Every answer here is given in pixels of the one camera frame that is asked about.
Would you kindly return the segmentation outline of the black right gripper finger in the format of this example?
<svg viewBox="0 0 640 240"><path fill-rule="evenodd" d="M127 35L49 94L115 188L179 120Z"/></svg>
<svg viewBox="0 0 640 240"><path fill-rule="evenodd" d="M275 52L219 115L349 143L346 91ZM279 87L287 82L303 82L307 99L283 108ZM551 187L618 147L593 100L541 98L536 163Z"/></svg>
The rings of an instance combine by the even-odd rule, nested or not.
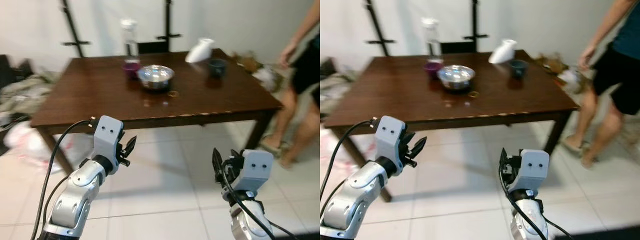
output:
<svg viewBox="0 0 640 240"><path fill-rule="evenodd" d="M510 165L509 155L507 154L506 149L504 147L502 148L500 153L498 173L500 174L501 177L505 175L508 176L511 174L511 165Z"/></svg>
<svg viewBox="0 0 640 240"><path fill-rule="evenodd" d="M220 154L220 152L217 150L217 148L214 148L212 151L212 166L214 168L214 180L215 183L218 184L223 184L224 183L224 170L222 168L223 166L223 160L222 160L222 156Z"/></svg>

